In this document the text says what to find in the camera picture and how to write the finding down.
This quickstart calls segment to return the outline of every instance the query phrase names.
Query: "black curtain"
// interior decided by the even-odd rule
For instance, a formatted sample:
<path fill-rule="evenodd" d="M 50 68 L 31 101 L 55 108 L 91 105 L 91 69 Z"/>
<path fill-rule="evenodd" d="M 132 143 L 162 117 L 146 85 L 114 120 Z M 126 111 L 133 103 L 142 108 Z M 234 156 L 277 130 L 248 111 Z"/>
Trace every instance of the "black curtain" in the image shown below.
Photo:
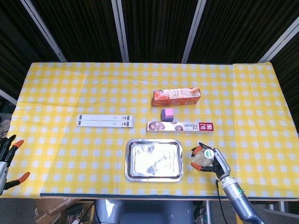
<path fill-rule="evenodd" d="M 271 62 L 299 133 L 299 33 Z"/>
<path fill-rule="evenodd" d="M 122 0 L 130 62 L 181 63 L 197 0 Z"/>
<path fill-rule="evenodd" d="M 67 61 L 122 61 L 110 0 L 32 2 Z"/>
<path fill-rule="evenodd" d="M 208 0 L 188 63 L 256 63 L 298 16 L 298 0 Z"/>
<path fill-rule="evenodd" d="M 0 89 L 17 99 L 32 62 L 57 61 L 19 0 L 0 1 Z"/>

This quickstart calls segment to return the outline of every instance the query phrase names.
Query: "metal tray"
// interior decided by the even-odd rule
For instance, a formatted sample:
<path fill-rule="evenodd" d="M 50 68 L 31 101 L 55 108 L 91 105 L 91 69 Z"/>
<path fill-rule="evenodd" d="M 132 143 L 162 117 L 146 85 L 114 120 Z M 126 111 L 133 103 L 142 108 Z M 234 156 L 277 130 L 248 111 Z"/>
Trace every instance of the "metal tray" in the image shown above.
<path fill-rule="evenodd" d="M 173 139 L 131 139 L 125 175 L 130 181 L 177 182 L 183 177 L 182 145 Z"/>

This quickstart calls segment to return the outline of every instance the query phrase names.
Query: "table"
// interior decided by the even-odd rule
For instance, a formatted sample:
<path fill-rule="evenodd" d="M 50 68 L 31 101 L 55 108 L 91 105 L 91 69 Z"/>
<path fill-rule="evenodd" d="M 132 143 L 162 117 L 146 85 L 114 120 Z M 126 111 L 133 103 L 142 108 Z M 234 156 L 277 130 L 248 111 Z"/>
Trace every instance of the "table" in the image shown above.
<path fill-rule="evenodd" d="M 213 122 L 214 133 L 146 133 L 162 109 L 151 106 L 152 91 L 191 86 L 202 97 L 197 105 L 173 107 L 175 120 Z M 132 114 L 135 128 L 77 127 L 78 115 L 87 113 Z M 31 175 L 4 196 L 215 198 L 215 174 L 190 166 L 190 150 L 201 141 L 222 151 L 248 197 L 299 197 L 299 139 L 270 63 L 33 63 L 12 134 L 25 143 L 7 179 Z M 125 145 L 132 138 L 179 140 L 182 181 L 128 181 Z"/>

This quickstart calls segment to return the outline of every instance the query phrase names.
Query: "long white box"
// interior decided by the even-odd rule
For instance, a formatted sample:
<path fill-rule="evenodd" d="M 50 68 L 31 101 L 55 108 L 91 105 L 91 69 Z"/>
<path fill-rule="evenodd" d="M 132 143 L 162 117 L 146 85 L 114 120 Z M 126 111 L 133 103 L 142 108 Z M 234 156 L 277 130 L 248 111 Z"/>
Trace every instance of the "long white box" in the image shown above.
<path fill-rule="evenodd" d="M 149 121 L 148 132 L 189 132 L 212 134 L 214 126 L 212 122 L 161 122 Z"/>
<path fill-rule="evenodd" d="M 111 120 L 111 121 L 135 122 L 135 118 L 132 115 L 106 115 L 106 114 L 80 114 L 78 120 Z"/>
<path fill-rule="evenodd" d="M 132 121 L 78 120 L 78 127 L 134 127 Z"/>

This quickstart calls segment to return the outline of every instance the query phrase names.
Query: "purple cube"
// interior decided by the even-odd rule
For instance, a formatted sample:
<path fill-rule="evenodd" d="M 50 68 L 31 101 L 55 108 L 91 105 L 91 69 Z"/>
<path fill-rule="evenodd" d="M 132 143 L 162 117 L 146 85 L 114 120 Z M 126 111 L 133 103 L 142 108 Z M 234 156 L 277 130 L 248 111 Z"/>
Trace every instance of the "purple cube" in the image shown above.
<path fill-rule="evenodd" d="M 161 120 L 162 121 L 164 121 L 164 122 L 173 122 L 173 119 L 174 119 L 173 115 L 168 117 L 168 118 L 165 117 L 165 109 L 163 109 L 161 111 Z"/>
<path fill-rule="evenodd" d="M 165 109 L 165 117 L 166 118 L 173 118 L 173 109 L 172 108 L 166 108 Z"/>

